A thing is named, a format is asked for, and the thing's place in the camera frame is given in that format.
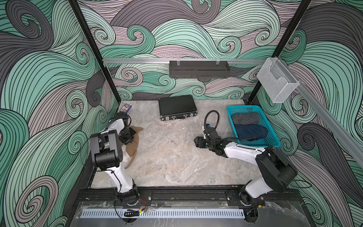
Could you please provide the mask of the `tan brown skirt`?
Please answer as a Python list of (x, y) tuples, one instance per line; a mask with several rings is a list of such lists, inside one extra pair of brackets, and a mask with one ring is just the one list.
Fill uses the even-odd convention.
[(137, 154), (137, 149), (139, 146), (139, 133), (144, 130), (144, 128), (142, 127), (137, 127), (137, 126), (131, 126), (130, 129), (133, 129), (136, 133), (134, 134), (134, 139), (133, 142), (129, 143), (128, 145), (126, 145), (126, 158), (127, 158), (127, 162), (125, 164), (125, 169), (127, 169), (128, 167), (130, 167), (134, 161), (134, 159), (136, 158), (136, 154)]

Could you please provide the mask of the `dark blue denim skirt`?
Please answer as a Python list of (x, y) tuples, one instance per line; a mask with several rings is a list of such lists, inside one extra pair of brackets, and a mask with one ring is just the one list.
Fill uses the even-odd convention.
[(257, 124), (235, 125), (235, 130), (239, 138), (248, 141), (264, 139), (268, 135), (268, 129)]

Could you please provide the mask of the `grey polka dot skirt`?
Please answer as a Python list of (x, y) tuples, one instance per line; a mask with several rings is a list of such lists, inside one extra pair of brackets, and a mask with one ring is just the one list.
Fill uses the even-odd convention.
[(235, 113), (231, 116), (235, 125), (252, 125), (259, 122), (259, 114), (257, 112)]

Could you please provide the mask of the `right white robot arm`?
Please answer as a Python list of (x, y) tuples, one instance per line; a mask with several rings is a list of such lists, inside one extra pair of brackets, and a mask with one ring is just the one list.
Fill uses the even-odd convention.
[(256, 165), (260, 177), (250, 180), (239, 192), (243, 205), (262, 205), (262, 196), (269, 192), (284, 192), (298, 175), (296, 167), (275, 146), (266, 148), (250, 147), (235, 142), (235, 139), (223, 140), (215, 128), (207, 125), (203, 136), (194, 139), (195, 146), (205, 148), (224, 158), (239, 159)]

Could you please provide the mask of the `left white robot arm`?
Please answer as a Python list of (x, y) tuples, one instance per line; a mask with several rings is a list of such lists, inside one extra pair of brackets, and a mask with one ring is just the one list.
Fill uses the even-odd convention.
[(125, 168), (131, 163), (126, 146), (133, 142), (135, 130), (130, 117), (119, 112), (99, 133), (90, 136), (91, 158), (94, 167), (106, 172), (116, 185), (116, 196), (129, 205), (138, 201), (138, 188)]

